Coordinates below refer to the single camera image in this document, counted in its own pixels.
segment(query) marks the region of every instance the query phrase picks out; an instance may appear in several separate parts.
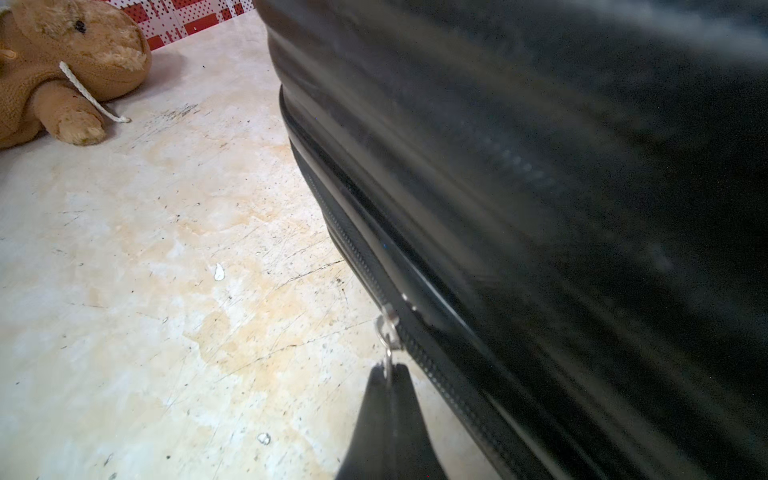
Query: teddy bear paw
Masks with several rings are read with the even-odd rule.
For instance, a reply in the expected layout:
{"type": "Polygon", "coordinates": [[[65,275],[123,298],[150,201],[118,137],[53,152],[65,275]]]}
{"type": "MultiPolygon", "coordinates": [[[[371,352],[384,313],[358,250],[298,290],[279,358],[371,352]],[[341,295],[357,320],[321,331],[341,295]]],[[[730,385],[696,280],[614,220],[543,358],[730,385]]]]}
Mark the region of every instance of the teddy bear paw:
{"type": "Polygon", "coordinates": [[[55,136],[68,144],[92,145],[104,140],[107,134],[100,118],[87,111],[72,111],[59,120],[55,136]]]}

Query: suitcase zipper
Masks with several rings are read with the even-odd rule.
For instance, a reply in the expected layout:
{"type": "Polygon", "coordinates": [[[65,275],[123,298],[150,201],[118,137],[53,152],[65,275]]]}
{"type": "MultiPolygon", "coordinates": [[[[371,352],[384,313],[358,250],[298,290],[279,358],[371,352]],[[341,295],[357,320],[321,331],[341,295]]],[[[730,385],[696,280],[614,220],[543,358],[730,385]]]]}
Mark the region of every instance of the suitcase zipper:
{"type": "MultiPolygon", "coordinates": [[[[373,276],[371,269],[365,262],[363,255],[359,249],[354,245],[352,239],[347,232],[342,228],[340,222],[336,219],[329,205],[325,201],[323,195],[319,192],[314,179],[310,175],[305,175],[307,184],[310,190],[314,194],[315,198],[320,204],[320,208],[323,211],[323,215],[333,225],[335,233],[338,235],[339,240],[344,244],[346,249],[352,254],[352,258],[347,259],[350,263],[354,263],[354,270],[363,277],[363,282],[368,283],[369,288],[373,289],[373,294],[376,297],[379,306],[386,305],[387,299],[384,296],[382,288],[376,278],[373,276]]],[[[437,388],[440,396],[448,403],[449,407],[459,417],[465,427],[470,431],[470,434],[474,440],[481,444],[482,451],[486,456],[492,455],[495,458],[489,458],[488,460],[497,468],[499,475],[502,478],[518,478],[525,480],[528,475],[522,471],[514,461],[514,456],[509,450],[504,447],[494,435],[492,435],[483,426],[483,423],[479,421],[478,416],[472,411],[470,406],[462,400],[461,396],[455,393],[455,388],[448,378],[443,375],[440,368],[435,364],[433,358],[424,350],[419,342],[412,336],[408,329],[403,325],[403,322],[397,322],[395,325],[395,331],[399,336],[400,343],[405,347],[406,352],[413,358],[417,365],[427,375],[429,381],[437,388]],[[499,469],[500,466],[505,467],[505,472],[499,469]]]]}

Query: white spot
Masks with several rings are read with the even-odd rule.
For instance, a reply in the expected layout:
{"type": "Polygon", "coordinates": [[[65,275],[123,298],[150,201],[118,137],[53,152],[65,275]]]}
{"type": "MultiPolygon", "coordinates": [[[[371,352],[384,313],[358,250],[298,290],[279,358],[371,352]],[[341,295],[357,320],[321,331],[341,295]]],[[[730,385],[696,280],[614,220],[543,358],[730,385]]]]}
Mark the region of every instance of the white spot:
{"type": "Polygon", "coordinates": [[[217,282],[224,280],[224,267],[221,266],[221,263],[216,264],[216,273],[214,273],[214,280],[216,280],[217,282]]]}

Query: scratched floor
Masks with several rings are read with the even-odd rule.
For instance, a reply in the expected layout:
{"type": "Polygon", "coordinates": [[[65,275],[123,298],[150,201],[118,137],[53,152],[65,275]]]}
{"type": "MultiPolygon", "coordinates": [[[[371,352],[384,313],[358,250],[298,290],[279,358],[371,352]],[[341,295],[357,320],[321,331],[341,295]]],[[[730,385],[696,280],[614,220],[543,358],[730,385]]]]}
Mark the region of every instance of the scratched floor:
{"type": "MultiPolygon", "coordinates": [[[[293,163],[263,26],[153,69],[103,144],[0,152],[0,478],[332,478],[376,310],[293,163]]],[[[494,478],[411,370],[451,477],[494,478]]]]}

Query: black suitcase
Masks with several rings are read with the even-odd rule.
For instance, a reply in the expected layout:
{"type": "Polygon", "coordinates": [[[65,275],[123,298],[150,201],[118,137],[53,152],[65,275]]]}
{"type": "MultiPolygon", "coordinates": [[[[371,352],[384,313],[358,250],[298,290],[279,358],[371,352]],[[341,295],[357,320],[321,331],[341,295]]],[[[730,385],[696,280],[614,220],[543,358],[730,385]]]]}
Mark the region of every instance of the black suitcase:
{"type": "Polygon", "coordinates": [[[504,478],[768,478],[768,4],[258,0],[328,231],[504,478]]]}

